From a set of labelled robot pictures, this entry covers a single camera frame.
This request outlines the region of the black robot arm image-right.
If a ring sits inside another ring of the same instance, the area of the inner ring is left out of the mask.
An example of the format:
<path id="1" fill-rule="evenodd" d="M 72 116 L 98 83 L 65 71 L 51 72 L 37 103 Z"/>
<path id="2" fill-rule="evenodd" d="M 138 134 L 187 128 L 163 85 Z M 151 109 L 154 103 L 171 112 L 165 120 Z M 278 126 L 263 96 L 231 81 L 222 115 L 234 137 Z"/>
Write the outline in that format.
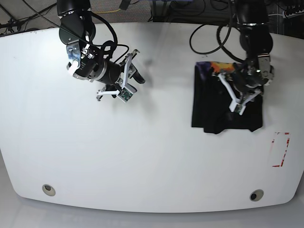
<path id="1" fill-rule="evenodd" d="M 217 30 L 218 47 L 212 51 L 196 51 L 191 42 L 190 48 L 199 55 L 208 55 L 222 49 L 230 58 L 235 60 L 230 75 L 234 87 L 242 95 L 252 94 L 255 90 L 268 85 L 274 78 L 274 67 L 271 65 L 270 53 L 273 39 L 268 28 L 268 13 L 263 0 L 234 0 L 228 1 L 229 21 L 228 32 L 224 41 L 220 41 L 219 34 L 224 24 Z M 246 59 L 240 60 L 232 56 L 225 47 L 233 27 L 233 17 L 236 16 L 236 27 L 240 32 L 239 42 L 246 52 Z"/>

